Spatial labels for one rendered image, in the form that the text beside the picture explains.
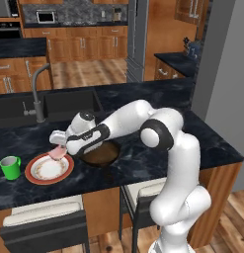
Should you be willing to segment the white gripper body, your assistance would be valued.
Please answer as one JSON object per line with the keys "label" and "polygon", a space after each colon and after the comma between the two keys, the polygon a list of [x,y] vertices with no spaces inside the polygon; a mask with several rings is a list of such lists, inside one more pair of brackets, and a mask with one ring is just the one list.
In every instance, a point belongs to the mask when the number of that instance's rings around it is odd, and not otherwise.
{"label": "white gripper body", "polygon": [[62,130],[54,130],[49,136],[49,142],[51,144],[66,145],[66,134]]}

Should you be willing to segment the white plate with red rim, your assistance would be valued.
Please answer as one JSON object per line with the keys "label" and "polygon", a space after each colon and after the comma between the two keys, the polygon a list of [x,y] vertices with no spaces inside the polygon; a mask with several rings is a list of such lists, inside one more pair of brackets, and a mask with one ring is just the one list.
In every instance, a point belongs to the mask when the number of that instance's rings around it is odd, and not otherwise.
{"label": "white plate with red rim", "polygon": [[74,161],[69,155],[65,155],[61,160],[53,160],[44,153],[29,162],[25,176],[33,184],[51,185],[68,177],[73,168]]}

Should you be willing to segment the dark brown pan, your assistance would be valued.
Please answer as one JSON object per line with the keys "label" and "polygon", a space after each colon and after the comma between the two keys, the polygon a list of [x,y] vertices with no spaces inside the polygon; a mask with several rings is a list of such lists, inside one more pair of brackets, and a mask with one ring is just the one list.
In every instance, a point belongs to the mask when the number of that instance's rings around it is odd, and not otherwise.
{"label": "dark brown pan", "polygon": [[105,141],[98,148],[80,156],[80,159],[93,167],[107,167],[117,160],[120,146],[114,141]]}

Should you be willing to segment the black sink basin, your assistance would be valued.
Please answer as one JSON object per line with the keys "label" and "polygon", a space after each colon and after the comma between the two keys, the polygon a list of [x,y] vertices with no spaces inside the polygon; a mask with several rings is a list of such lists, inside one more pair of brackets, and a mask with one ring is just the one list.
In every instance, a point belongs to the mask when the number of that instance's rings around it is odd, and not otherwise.
{"label": "black sink basin", "polygon": [[[72,92],[39,93],[45,120],[49,123],[71,121],[81,112],[89,112],[95,117],[104,111],[94,89]],[[0,97],[0,128],[35,125],[37,116],[31,112],[35,108],[34,96],[29,93],[19,96]]]}

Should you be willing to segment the grey sink tap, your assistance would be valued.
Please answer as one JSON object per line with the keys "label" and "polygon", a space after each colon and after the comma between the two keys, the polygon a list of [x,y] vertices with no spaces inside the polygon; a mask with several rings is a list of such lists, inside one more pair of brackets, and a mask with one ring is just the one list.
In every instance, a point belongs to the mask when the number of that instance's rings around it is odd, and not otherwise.
{"label": "grey sink tap", "polygon": [[45,117],[43,114],[43,110],[41,107],[41,100],[39,99],[38,96],[38,91],[37,91],[37,79],[39,75],[44,72],[45,70],[50,68],[50,64],[46,63],[44,64],[41,68],[39,68],[33,75],[32,79],[32,89],[33,89],[33,97],[34,97],[34,109],[33,110],[27,110],[27,108],[24,105],[24,115],[25,116],[32,116],[35,115],[37,117],[37,122],[38,123],[43,123],[45,121]]}

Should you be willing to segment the green mug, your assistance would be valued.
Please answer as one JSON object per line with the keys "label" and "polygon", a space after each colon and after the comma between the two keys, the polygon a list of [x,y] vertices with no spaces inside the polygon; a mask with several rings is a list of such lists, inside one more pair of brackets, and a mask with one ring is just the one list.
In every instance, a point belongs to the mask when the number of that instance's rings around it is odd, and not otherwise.
{"label": "green mug", "polygon": [[21,158],[18,156],[7,156],[0,161],[0,167],[7,180],[16,180],[20,177]]}

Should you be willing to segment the wooden island cupboards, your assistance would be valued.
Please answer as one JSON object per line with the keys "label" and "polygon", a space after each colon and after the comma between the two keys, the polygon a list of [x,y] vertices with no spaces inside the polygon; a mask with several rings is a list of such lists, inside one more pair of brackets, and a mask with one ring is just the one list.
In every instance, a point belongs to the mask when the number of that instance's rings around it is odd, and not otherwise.
{"label": "wooden island cupboards", "polygon": [[30,92],[34,73],[46,63],[45,56],[0,58],[0,94]]}

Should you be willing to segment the black stool with cream seat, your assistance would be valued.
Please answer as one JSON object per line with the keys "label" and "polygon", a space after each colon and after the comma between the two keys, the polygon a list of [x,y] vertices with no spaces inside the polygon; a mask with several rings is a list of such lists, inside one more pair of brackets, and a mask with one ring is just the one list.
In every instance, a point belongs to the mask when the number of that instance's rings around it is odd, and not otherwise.
{"label": "black stool with cream seat", "polygon": [[131,253],[137,252],[138,230],[148,226],[155,225],[150,216],[149,206],[154,196],[139,197],[135,202],[128,196],[129,189],[127,186],[120,186],[120,224],[119,238],[122,238],[122,216],[129,214],[132,222],[132,240]]}
{"label": "black stool with cream seat", "polygon": [[47,253],[78,244],[84,245],[84,253],[90,253],[86,213],[78,202],[7,216],[0,237],[11,253]]}

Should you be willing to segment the wooden base cupboards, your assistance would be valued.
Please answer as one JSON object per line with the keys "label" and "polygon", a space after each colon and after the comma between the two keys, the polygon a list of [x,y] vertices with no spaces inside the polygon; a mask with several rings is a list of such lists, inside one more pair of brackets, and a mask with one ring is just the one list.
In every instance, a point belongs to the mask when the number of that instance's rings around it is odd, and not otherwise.
{"label": "wooden base cupboards", "polygon": [[27,28],[26,38],[46,38],[51,63],[127,57],[127,26]]}

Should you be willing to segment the white toaster oven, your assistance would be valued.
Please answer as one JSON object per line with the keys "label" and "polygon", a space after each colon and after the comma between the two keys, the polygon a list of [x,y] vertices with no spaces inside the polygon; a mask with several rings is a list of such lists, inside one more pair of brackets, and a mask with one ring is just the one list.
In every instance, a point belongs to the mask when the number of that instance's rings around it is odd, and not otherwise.
{"label": "white toaster oven", "polygon": [[39,24],[54,24],[56,22],[54,11],[37,10]]}

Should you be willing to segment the steel fridge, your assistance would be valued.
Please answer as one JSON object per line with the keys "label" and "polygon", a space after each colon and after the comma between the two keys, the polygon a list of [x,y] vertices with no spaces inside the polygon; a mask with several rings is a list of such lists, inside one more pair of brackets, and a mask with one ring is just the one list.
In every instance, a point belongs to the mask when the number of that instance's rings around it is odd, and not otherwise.
{"label": "steel fridge", "polygon": [[144,77],[149,0],[129,0],[127,12],[126,82]]}

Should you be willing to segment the wooden side cupboard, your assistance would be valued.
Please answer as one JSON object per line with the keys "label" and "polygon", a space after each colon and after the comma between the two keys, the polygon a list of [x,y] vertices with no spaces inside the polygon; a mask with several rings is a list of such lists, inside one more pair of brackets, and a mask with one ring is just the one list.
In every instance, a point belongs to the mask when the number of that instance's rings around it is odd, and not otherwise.
{"label": "wooden side cupboard", "polygon": [[179,79],[184,75],[160,59],[156,59],[155,80]]}

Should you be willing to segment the black oven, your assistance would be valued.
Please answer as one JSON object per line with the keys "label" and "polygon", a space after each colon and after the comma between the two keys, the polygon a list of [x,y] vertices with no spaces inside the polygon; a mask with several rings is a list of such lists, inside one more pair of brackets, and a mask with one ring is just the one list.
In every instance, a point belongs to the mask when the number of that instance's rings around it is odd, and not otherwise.
{"label": "black oven", "polygon": [[0,39],[22,36],[17,0],[0,0]]}

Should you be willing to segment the blue pot with dark tools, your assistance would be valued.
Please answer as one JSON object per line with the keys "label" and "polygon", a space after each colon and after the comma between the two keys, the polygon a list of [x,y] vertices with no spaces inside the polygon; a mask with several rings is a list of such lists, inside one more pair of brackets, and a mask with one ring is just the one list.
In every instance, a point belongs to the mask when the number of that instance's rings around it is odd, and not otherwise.
{"label": "blue pot with dark tools", "polygon": [[199,40],[192,42],[188,37],[184,37],[183,42],[185,56],[190,59],[197,60],[201,50],[201,42]]}

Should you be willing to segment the wooden wall cupboards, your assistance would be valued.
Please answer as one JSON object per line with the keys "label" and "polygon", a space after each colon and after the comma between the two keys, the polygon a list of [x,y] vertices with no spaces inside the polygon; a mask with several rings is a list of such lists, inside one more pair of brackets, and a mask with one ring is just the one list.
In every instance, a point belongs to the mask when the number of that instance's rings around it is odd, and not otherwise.
{"label": "wooden wall cupboards", "polygon": [[[19,0],[20,4],[63,4],[64,2],[74,1],[76,3],[83,0]],[[86,0],[93,4],[128,4],[129,0]]]}

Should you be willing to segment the wooden wall cupboard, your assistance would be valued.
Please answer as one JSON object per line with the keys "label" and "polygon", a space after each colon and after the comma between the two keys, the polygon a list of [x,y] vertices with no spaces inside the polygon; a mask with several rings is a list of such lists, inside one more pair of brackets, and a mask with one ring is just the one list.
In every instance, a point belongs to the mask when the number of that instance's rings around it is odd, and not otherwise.
{"label": "wooden wall cupboard", "polygon": [[199,25],[207,0],[176,0],[175,19],[185,23]]}

